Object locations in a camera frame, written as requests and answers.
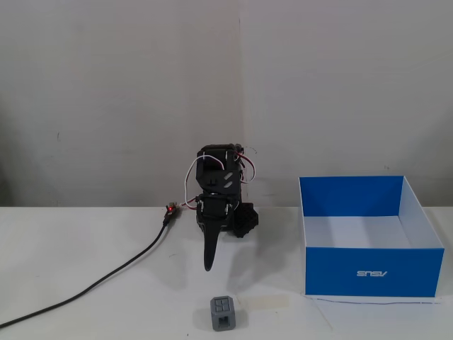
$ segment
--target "open cardboard box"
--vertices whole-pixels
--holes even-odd
[[[444,248],[405,177],[299,184],[307,295],[435,296]]]

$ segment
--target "white table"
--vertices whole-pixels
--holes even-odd
[[[206,273],[202,233],[185,211],[146,258],[67,306],[0,330],[0,339],[451,339],[453,208],[426,211],[446,248],[435,304],[304,297],[297,208],[261,208],[260,225],[243,239],[221,234]],[[124,263],[155,238],[164,212],[0,208],[0,322],[60,302]],[[210,300],[219,295],[234,299],[233,331],[212,330]]]

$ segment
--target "black bracket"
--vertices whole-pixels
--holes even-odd
[[[197,160],[197,182],[203,193],[196,198],[197,223],[205,235],[205,269],[210,271],[214,262],[217,240],[221,231],[232,231],[244,237],[258,224],[258,213],[252,203],[242,203],[241,178],[243,169],[239,144],[207,145],[197,156],[212,156]]]

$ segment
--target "white wall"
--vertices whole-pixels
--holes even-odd
[[[422,204],[452,205],[452,14],[450,0],[2,0],[0,172],[17,205],[163,205],[199,148],[244,142],[257,205],[297,205],[296,177],[336,174],[407,174]]]
[[[237,0],[0,1],[14,203],[181,201],[201,147],[243,141],[239,47]]]
[[[453,205],[453,1],[244,0],[250,199],[296,205],[298,176],[405,174]]]

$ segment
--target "small gray block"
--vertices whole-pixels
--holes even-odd
[[[214,297],[211,300],[212,328],[216,332],[229,331],[236,327],[233,299],[229,296]]]

